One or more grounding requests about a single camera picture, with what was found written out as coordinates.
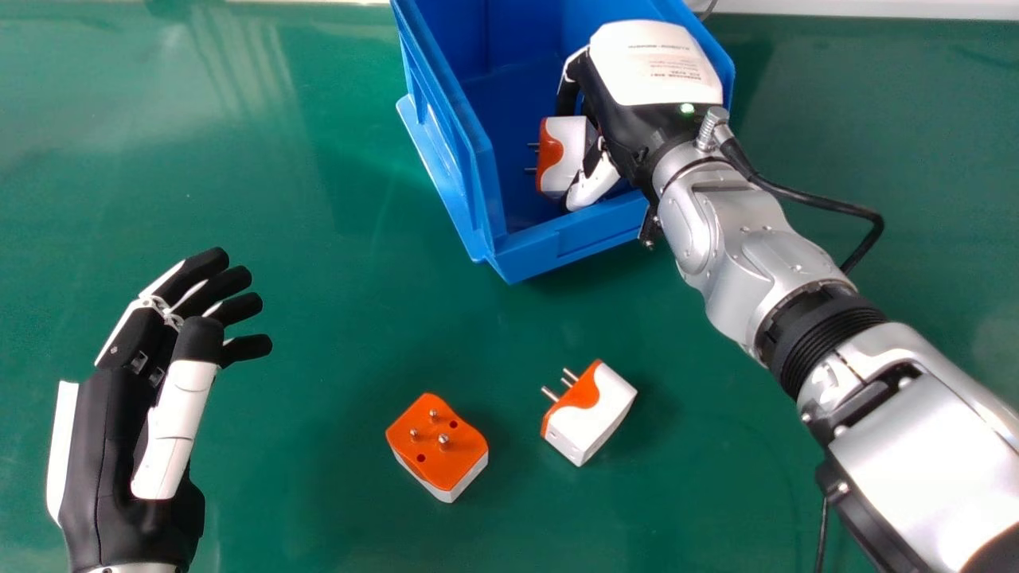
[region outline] blue plastic bin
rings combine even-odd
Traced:
[[[636,239],[631,191],[562,214],[535,191],[527,143],[554,108],[562,61],[602,23],[686,27],[721,79],[733,60],[682,0],[392,0],[407,97],[396,108],[467,252],[509,283]]]

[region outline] green table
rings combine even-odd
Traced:
[[[865,203],[854,273],[1019,404],[1019,29],[716,15],[760,168]],[[225,247],[276,350],[225,372],[194,457],[199,572],[807,571],[820,452],[790,401],[636,245],[506,287],[464,253],[393,109],[386,8],[0,6],[0,571],[59,571],[43,501],[56,380],[139,289]],[[865,227],[789,209],[845,256]],[[600,357],[640,396],[578,470],[538,392]],[[444,397],[489,439],[455,505],[383,430]],[[829,571],[868,566],[838,525]]]

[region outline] black ribbed joint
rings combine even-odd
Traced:
[[[807,376],[839,345],[877,324],[884,314],[856,291],[828,284],[795,297],[757,334],[757,351],[779,384],[796,400]]]

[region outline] blue storage box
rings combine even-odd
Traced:
[[[733,60],[682,0],[392,0],[408,95],[396,105],[467,252],[509,283],[636,239],[638,191],[576,213],[535,191],[527,147],[554,110],[562,62],[602,23],[679,23],[730,105]]]

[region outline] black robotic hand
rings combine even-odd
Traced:
[[[131,302],[82,384],[60,382],[46,483],[73,573],[184,572],[205,526],[189,463],[216,373],[272,350],[224,341],[258,314],[243,266],[216,248],[180,261]]]

